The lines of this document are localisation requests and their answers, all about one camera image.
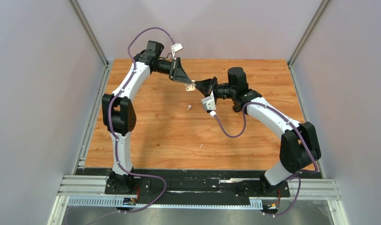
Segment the white earbud charging case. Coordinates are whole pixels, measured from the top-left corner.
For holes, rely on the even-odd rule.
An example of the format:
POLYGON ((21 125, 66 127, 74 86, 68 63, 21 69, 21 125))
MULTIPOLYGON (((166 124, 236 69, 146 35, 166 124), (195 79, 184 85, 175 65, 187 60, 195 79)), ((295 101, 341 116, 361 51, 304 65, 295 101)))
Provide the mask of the white earbud charging case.
POLYGON ((195 81, 192 81, 192 83, 189 83, 189 84, 185 84, 185 90, 186 91, 195 91, 197 88, 196 88, 196 85, 195 85, 195 81))

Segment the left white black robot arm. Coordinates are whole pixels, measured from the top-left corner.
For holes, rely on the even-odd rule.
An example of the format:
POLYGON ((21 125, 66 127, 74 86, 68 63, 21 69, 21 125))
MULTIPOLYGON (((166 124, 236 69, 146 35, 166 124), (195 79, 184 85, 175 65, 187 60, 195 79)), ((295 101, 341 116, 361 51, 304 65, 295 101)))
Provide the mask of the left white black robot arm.
POLYGON ((160 55, 164 45, 148 41, 146 49, 138 53, 131 64, 130 71, 122 83, 111 93, 104 94, 102 103, 103 122, 110 132, 114 148, 114 165, 107 179, 108 191, 131 193, 135 189, 133 163, 130 158, 131 132, 137 117, 133 99, 141 85, 153 72, 167 74, 171 81, 192 85, 179 57, 172 60, 160 55))

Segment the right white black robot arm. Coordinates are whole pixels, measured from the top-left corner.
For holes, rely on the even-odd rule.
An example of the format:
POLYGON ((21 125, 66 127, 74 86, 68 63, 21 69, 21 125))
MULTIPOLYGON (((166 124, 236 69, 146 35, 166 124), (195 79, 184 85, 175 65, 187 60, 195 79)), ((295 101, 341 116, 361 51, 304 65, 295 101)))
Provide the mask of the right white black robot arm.
POLYGON ((249 88, 247 76, 242 67, 228 70, 228 82, 218 83, 217 77, 193 81, 186 85, 187 91, 198 90, 204 95, 202 106, 215 118, 220 128, 222 122, 216 113, 218 99, 231 99, 233 110, 260 121, 276 134, 280 140, 279 161, 261 176, 260 191, 267 196, 278 190, 278 184, 295 177, 299 173, 317 173, 317 161, 321 150, 315 126, 310 122, 301 123, 280 112, 260 93, 249 88))

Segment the black earbud charging case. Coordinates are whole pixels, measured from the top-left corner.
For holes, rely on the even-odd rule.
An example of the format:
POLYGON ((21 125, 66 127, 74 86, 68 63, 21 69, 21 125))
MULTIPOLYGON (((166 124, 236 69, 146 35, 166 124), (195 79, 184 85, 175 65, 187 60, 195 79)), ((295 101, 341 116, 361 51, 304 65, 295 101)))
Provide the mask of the black earbud charging case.
POLYGON ((241 109, 241 108, 238 108, 238 107, 236 107, 235 105, 232 107, 232 109, 233 109, 233 111, 234 111, 234 112, 236 112, 236 113, 238 113, 238 112, 241 112, 241 111, 242 111, 242 109, 241 109))

